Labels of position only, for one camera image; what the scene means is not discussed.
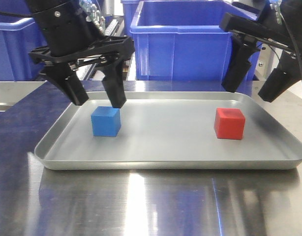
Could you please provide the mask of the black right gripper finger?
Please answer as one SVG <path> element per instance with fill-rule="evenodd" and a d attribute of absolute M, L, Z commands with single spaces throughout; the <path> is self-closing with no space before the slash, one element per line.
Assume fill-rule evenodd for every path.
<path fill-rule="evenodd" d="M 222 80 L 222 86 L 227 92 L 235 92 L 245 75 L 251 62 L 249 58 L 260 49 L 257 40 L 248 35 L 232 35 L 232 52 L 227 72 Z"/>
<path fill-rule="evenodd" d="M 258 95 L 264 101 L 273 102 L 301 78 L 296 57 L 293 54 L 282 53 L 277 68 L 271 72 Z"/>

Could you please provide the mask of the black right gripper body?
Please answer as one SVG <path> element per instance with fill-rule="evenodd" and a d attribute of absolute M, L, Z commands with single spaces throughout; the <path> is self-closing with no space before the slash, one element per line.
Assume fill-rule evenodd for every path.
<path fill-rule="evenodd" d="M 225 13 L 219 26 L 294 49 L 292 36 L 302 54 L 302 0 L 269 0 L 256 20 Z"/>

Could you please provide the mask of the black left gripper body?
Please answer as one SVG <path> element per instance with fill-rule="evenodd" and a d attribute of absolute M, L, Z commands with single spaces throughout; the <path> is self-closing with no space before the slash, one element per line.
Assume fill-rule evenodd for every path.
<path fill-rule="evenodd" d="M 47 42 L 29 53 L 35 64 L 107 65 L 128 60 L 135 51 L 130 37 L 100 32 L 77 0 L 28 0 L 26 5 Z"/>

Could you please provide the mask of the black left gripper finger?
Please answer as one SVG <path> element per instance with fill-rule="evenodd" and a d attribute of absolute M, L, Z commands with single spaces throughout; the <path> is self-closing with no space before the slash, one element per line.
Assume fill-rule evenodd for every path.
<path fill-rule="evenodd" d="M 42 70 L 47 81 L 64 93 L 76 106 L 82 106 L 88 99 L 86 90 L 68 63 L 46 64 Z"/>
<path fill-rule="evenodd" d="M 103 54 L 97 63 L 98 70 L 104 74 L 102 84 L 113 108 L 121 108 L 126 102 L 122 78 L 123 62 L 117 54 Z"/>

